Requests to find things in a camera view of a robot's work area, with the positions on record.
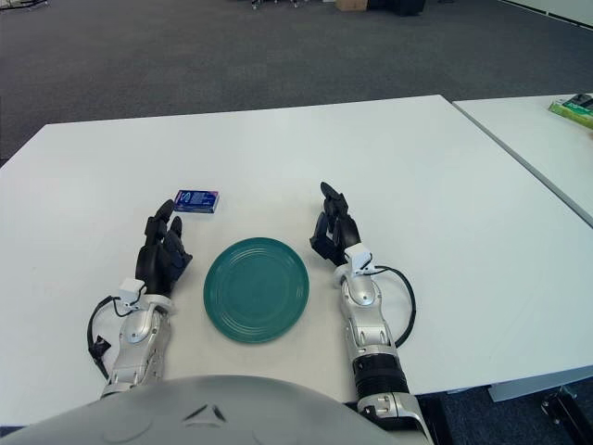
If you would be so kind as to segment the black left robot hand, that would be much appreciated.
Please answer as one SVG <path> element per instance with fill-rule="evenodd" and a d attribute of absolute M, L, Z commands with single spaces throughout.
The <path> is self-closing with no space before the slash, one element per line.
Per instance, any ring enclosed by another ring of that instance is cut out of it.
<path fill-rule="evenodd" d="M 170 297 L 172 290 L 193 259 L 183 245 L 183 223 L 179 216 L 170 222 L 174 201 L 168 199 L 145 225 L 145 243 L 140 248 L 135 278 L 145 283 L 148 294 Z"/>

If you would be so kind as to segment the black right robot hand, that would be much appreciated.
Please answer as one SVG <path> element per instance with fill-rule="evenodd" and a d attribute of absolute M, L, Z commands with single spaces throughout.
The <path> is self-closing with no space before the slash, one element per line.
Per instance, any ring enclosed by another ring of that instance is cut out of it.
<path fill-rule="evenodd" d="M 335 266 L 347 263 L 346 249 L 360 243 L 360 234 L 355 220 L 348 214 L 348 204 L 342 193 L 335 191 L 326 182 L 321 182 L 324 196 L 320 213 L 309 243 L 323 259 Z"/>

